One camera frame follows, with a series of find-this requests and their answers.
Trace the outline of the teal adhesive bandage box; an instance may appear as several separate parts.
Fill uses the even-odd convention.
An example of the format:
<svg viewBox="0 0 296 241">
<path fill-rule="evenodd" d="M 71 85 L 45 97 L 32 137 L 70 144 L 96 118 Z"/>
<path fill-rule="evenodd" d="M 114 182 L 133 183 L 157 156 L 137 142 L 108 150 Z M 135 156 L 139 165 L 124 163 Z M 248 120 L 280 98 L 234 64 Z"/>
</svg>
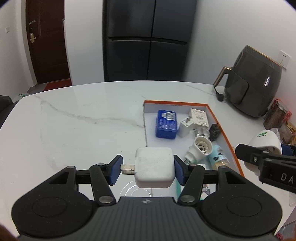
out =
<svg viewBox="0 0 296 241">
<path fill-rule="evenodd" d="M 200 201 L 203 184 L 211 183 L 215 171 L 206 170 L 201 165 L 188 165 L 189 178 L 178 197 L 178 204 L 192 206 Z"/>
</svg>

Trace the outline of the white cube charger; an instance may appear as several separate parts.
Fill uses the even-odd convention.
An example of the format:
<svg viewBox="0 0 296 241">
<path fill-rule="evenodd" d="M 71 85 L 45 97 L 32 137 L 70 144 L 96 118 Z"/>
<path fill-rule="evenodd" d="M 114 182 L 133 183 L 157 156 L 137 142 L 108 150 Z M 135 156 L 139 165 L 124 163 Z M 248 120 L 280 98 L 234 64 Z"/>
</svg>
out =
<svg viewBox="0 0 296 241">
<path fill-rule="evenodd" d="M 141 147 L 135 163 L 122 164 L 120 170 L 133 175 L 139 188 L 169 188 L 175 179 L 174 154 L 168 147 Z"/>
</svg>

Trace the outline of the white plug-in vaporizer front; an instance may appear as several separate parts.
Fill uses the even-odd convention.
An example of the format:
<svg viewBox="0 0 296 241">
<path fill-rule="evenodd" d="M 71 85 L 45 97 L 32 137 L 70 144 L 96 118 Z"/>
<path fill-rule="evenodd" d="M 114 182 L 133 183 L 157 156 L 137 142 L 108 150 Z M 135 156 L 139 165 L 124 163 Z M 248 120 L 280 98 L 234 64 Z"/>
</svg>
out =
<svg viewBox="0 0 296 241">
<path fill-rule="evenodd" d="M 198 136 L 187 150 L 185 159 L 190 163 L 197 164 L 205 157 L 208 157 L 212 151 L 213 145 L 210 140 L 204 136 Z"/>
</svg>

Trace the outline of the white plug-in vaporizer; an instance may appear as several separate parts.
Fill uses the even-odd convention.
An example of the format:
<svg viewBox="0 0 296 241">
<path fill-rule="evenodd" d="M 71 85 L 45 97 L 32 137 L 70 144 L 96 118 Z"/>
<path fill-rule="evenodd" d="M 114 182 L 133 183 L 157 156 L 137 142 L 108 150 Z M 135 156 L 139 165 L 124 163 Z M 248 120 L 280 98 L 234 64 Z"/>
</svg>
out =
<svg viewBox="0 0 296 241">
<path fill-rule="evenodd" d="M 247 155 L 243 154 L 243 158 L 239 158 L 241 161 L 245 163 L 245 166 L 248 170 L 252 171 L 257 177 L 259 176 L 259 161 L 260 161 L 260 154 L 262 152 L 267 152 L 267 154 L 276 154 L 282 155 L 282 147 L 281 142 L 278 139 L 278 136 L 270 130 L 264 130 L 256 134 L 251 141 L 249 142 L 248 146 L 255 147 L 260 149 L 259 156 L 254 155 Z"/>
<path fill-rule="evenodd" d="M 204 136 L 198 136 L 187 150 L 185 159 L 190 163 L 197 164 L 205 157 L 208 157 L 212 151 L 213 145 L 210 140 Z"/>
</svg>

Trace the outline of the blue toothpick jar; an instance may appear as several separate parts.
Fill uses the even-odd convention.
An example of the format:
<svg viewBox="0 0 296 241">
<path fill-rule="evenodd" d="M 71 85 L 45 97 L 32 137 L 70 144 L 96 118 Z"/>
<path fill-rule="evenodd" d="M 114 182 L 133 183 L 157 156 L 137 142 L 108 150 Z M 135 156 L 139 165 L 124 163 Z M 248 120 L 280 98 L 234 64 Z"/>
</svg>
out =
<svg viewBox="0 0 296 241">
<path fill-rule="evenodd" d="M 225 157 L 222 148 L 214 145 L 211 154 L 208 156 L 213 170 L 217 170 L 220 166 L 228 166 L 229 161 Z"/>
</svg>

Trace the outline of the white USB charger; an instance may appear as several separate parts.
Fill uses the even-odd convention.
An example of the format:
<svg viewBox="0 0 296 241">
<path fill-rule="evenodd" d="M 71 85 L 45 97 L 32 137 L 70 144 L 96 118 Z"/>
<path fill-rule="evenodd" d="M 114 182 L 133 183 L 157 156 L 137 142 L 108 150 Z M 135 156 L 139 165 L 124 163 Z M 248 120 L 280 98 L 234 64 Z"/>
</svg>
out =
<svg viewBox="0 0 296 241">
<path fill-rule="evenodd" d="M 184 138 L 190 133 L 191 129 L 193 129 L 194 127 L 195 123 L 193 119 L 190 116 L 186 117 L 179 124 L 178 136 Z"/>
</svg>

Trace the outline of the blue rectangular box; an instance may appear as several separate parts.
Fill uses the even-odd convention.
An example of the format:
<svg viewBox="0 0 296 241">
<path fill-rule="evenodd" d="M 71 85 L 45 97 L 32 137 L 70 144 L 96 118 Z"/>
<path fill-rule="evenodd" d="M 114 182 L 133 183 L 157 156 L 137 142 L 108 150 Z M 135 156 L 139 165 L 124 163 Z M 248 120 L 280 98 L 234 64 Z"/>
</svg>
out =
<svg viewBox="0 0 296 241">
<path fill-rule="evenodd" d="M 173 140 L 178 132 L 177 114 L 173 111 L 158 110 L 156 137 Z"/>
</svg>

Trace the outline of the black USB charger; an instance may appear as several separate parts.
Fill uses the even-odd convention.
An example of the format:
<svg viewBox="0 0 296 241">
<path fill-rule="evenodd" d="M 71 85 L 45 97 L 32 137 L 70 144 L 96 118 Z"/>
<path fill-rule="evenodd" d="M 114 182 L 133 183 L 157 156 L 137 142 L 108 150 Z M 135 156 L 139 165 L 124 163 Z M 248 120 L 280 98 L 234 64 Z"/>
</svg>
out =
<svg viewBox="0 0 296 241">
<path fill-rule="evenodd" d="M 217 138 L 221 134 L 220 126 L 217 123 L 212 124 L 209 129 L 209 133 L 210 133 L 209 140 L 211 142 L 214 142 L 215 140 L 217 140 Z"/>
</svg>

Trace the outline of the white barcode product box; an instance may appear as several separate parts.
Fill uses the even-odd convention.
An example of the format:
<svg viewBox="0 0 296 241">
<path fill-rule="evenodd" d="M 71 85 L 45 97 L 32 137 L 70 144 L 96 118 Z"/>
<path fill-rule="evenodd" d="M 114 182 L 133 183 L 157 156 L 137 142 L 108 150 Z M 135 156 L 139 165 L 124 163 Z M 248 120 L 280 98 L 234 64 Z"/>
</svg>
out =
<svg viewBox="0 0 296 241">
<path fill-rule="evenodd" d="M 207 114 L 198 109 L 191 108 L 189 112 L 189 116 L 191 117 L 194 127 L 196 128 L 208 128 L 209 123 L 208 123 L 208 118 Z"/>
</svg>

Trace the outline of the orange white cardboard tray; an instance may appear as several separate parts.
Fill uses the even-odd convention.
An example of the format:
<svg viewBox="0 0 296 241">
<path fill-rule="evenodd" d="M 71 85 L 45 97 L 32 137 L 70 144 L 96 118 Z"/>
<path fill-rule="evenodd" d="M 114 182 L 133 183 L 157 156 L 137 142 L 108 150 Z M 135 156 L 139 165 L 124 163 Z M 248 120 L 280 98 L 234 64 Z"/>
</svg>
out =
<svg viewBox="0 0 296 241">
<path fill-rule="evenodd" d="M 168 147 L 172 149 L 173 154 L 178 155 L 178 157 L 180 157 L 182 160 L 185 160 L 185 154 L 197 136 L 197 131 L 195 132 L 195 130 L 205 129 L 193 127 L 194 124 L 190 123 L 191 120 L 189 120 L 187 123 L 184 121 L 190 116 L 191 109 L 198 109 L 205 112 L 209 124 L 208 129 L 212 124 L 217 124 L 220 128 L 221 133 L 217 137 L 217 140 L 212 142 L 213 147 L 216 145 L 220 146 L 224 156 L 229 161 L 228 166 L 240 175 L 244 176 L 240 163 L 234 154 L 234 149 L 208 104 L 145 100 L 143 106 L 146 147 Z M 176 113 L 177 134 L 175 139 L 156 137 L 156 123 L 159 110 L 166 110 L 170 113 Z M 178 134 L 179 126 L 181 126 L 181 136 Z M 132 196 L 141 196 L 146 198 L 171 196 L 174 197 L 175 200 L 177 200 L 177 198 L 180 196 L 180 193 L 183 189 L 183 186 L 178 183 L 177 179 L 174 180 L 169 188 L 139 188 L 135 185 L 134 187 L 136 189 L 135 191 L 131 192 Z"/>
</svg>

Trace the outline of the glass jar with granules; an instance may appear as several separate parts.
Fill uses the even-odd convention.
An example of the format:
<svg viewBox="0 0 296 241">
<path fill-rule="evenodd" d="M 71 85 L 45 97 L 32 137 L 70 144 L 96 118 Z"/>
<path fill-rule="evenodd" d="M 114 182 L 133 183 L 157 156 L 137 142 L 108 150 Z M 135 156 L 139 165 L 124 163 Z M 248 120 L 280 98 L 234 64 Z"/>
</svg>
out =
<svg viewBox="0 0 296 241">
<path fill-rule="evenodd" d="M 263 126 L 267 130 L 271 130 L 272 128 L 280 128 L 285 121 L 290 119 L 291 115 L 292 113 L 288 107 L 277 98 L 274 100 L 269 111 L 267 112 Z"/>
</svg>

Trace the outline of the dark grey air fryer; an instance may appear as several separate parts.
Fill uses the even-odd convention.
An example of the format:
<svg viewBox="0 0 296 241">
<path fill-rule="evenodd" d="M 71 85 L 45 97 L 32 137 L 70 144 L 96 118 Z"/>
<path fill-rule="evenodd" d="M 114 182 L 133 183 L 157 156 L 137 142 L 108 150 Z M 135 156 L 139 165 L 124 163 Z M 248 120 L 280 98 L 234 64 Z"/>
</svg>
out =
<svg viewBox="0 0 296 241">
<path fill-rule="evenodd" d="M 215 90 L 216 98 L 226 98 L 241 112 L 258 118 L 267 112 L 281 80 L 282 67 L 269 56 L 245 46 L 232 67 L 223 67 L 213 83 L 216 88 L 228 75 L 224 93 Z"/>
</svg>

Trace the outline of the red doormat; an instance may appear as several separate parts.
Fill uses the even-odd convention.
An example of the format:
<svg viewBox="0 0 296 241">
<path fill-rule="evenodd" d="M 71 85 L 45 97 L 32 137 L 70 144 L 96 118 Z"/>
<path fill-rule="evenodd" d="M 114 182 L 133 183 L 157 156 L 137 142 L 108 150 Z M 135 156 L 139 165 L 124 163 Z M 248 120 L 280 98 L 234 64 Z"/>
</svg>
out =
<svg viewBox="0 0 296 241">
<path fill-rule="evenodd" d="M 44 91 L 70 87 L 70 86 L 72 86 L 72 82 L 70 78 L 57 80 L 57 81 L 47 83 L 46 87 L 44 88 Z"/>
</svg>

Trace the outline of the black refrigerator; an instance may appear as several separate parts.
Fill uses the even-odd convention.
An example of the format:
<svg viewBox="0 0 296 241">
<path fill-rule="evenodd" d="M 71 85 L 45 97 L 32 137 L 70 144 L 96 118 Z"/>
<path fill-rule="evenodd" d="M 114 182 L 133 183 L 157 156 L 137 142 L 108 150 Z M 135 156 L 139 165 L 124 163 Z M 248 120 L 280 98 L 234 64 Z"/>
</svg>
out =
<svg viewBox="0 0 296 241">
<path fill-rule="evenodd" d="M 182 81 L 197 1 L 103 1 L 104 79 Z"/>
</svg>

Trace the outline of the white wall socket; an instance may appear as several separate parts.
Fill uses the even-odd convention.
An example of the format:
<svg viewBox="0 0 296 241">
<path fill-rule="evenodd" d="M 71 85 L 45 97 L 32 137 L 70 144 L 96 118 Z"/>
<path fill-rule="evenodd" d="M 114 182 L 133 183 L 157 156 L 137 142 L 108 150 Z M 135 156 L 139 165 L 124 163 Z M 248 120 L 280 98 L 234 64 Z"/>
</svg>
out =
<svg viewBox="0 0 296 241">
<path fill-rule="evenodd" d="M 291 57 L 288 54 L 280 50 L 276 61 L 282 68 L 287 69 L 290 59 Z"/>
</svg>

